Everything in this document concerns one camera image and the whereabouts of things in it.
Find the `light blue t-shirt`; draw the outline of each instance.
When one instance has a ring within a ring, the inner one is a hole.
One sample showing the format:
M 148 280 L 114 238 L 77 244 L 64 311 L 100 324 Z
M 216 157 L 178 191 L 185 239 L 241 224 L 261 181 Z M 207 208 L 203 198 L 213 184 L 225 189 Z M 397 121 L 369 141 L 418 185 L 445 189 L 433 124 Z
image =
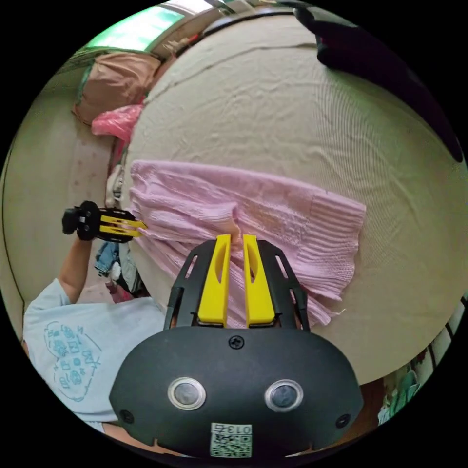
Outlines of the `light blue t-shirt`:
M 117 420 L 109 394 L 129 352 L 162 331 L 165 313 L 150 297 L 120 304 L 70 304 L 55 279 L 24 315 L 34 368 L 80 419 L 103 432 Z

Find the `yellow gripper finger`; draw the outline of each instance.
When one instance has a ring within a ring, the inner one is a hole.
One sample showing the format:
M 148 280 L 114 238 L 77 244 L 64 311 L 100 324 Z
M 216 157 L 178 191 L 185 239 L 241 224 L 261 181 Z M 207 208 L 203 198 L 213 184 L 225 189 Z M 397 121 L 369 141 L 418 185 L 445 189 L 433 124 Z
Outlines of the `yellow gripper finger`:
M 257 237 L 245 234 L 243 239 L 246 325 L 267 325 L 274 321 L 274 308 Z
M 198 319 L 202 323 L 222 324 L 227 327 L 230 260 L 231 236 L 219 235 L 198 307 Z
M 131 237 L 138 237 L 141 235 L 141 233 L 137 231 L 138 228 L 148 229 L 148 226 L 146 226 L 143 221 L 131 221 L 129 219 L 115 218 L 113 216 L 101 216 L 101 223 L 113 224 L 113 226 L 101 225 L 99 230 L 102 233 L 128 235 Z

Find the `brown bag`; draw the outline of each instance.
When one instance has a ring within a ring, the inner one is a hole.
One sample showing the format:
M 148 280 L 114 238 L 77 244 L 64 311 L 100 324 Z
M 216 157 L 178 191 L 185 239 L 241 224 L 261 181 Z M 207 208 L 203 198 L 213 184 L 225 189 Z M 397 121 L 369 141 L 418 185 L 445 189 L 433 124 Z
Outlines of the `brown bag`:
M 99 114 L 139 104 L 161 62 L 149 54 L 113 52 L 97 57 L 84 74 L 73 113 L 91 125 Z

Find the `screw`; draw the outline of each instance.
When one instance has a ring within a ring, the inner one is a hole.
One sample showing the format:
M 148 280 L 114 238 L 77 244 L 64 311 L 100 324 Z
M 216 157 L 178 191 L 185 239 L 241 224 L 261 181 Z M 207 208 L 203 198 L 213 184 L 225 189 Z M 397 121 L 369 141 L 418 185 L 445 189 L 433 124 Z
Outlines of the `screw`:
M 338 429 L 342 429 L 350 423 L 351 415 L 350 414 L 343 414 L 336 420 L 336 427 Z
M 133 424 L 135 422 L 135 418 L 133 415 L 126 409 L 122 409 L 120 411 L 120 417 L 122 418 L 124 423 Z
M 244 338 L 242 338 L 242 336 L 231 336 L 229 338 L 229 346 L 233 349 L 233 350 L 239 350 L 241 349 L 243 346 L 244 346 Z

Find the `floor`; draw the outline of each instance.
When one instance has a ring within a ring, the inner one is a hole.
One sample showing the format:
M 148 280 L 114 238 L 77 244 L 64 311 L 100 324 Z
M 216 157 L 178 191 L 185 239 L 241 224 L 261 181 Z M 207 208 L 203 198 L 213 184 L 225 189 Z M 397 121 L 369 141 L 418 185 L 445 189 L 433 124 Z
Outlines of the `floor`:
M 383 379 L 374 380 L 373 382 L 361 386 L 364 407 L 350 427 L 350 430 L 333 446 L 344 444 L 345 442 L 349 442 L 356 437 L 360 437 L 361 435 L 377 429 L 377 415 L 382 407 L 384 391 Z

